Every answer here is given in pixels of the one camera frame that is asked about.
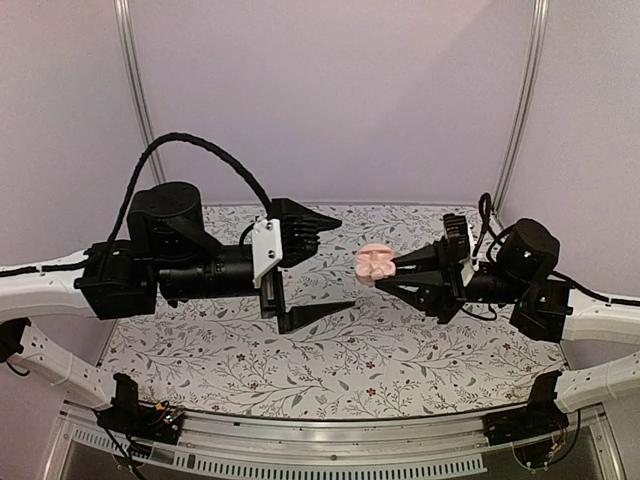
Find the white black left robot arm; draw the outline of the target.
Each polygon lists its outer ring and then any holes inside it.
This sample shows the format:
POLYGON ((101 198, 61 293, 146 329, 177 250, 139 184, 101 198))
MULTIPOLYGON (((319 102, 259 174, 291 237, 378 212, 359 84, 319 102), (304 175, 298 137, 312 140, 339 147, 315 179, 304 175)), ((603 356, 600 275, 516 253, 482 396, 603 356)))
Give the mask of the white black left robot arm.
POLYGON ((292 200, 278 200, 274 213, 252 225, 247 247, 225 245, 205 230, 200 192, 186 182, 138 191, 125 212, 124 240, 2 271, 1 359, 63 386, 86 407, 108 411, 128 434, 141 433, 149 423, 136 382, 55 344, 36 326, 37 317, 125 319, 153 314, 158 300, 177 306, 255 297, 261 316, 275 319, 279 332, 288 334, 349 308, 345 301, 286 306, 282 270, 312 258, 320 234, 339 226, 292 200))

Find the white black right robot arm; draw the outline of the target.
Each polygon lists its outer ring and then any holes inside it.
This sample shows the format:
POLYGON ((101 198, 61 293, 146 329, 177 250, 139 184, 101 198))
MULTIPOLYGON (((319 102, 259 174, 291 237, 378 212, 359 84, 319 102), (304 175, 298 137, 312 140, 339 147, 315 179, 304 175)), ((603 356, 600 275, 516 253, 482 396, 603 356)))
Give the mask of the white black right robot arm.
POLYGON ((477 259, 463 216, 443 218, 443 237, 397 257, 376 288, 448 323, 468 303, 510 305, 510 323, 531 340, 639 343, 639 301, 591 291, 560 274, 559 241, 540 223, 521 219, 506 229, 496 259, 477 259))

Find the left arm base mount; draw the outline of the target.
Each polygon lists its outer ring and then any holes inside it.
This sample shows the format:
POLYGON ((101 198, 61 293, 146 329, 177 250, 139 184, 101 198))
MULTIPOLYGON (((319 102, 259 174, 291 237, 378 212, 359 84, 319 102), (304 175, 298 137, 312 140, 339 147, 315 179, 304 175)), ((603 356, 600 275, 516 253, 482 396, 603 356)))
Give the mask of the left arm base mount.
POLYGON ((153 405, 141 403, 138 384, 133 379, 123 373, 116 373, 113 378, 115 393, 109 407, 97 411, 97 425, 127 438, 177 445, 184 423, 184 408, 168 401, 153 405))

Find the pink earbuds charging case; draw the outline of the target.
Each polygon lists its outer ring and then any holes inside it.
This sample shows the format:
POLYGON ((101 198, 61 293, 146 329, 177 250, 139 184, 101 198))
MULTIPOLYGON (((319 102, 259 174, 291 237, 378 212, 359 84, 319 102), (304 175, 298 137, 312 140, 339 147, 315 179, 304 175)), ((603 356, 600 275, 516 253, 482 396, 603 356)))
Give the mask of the pink earbuds charging case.
POLYGON ((356 277, 365 284, 392 277, 396 274, 395 253, 387 245, 372 243, 361 247, 355 255, 356 277))

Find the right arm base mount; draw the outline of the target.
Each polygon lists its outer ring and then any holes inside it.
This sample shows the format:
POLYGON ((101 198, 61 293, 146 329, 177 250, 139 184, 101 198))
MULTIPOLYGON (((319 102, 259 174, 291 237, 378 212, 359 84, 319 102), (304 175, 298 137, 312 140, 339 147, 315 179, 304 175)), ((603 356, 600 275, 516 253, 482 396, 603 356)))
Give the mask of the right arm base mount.
POLYGON ((483 433, 491 446, 545 436, 540 443, 514 450, 516 460, 530 470, 551 466, 564 446, 569 419, 555 404, 560 376, 559 370, 538 376, 524 406, 482 418, 483 433))

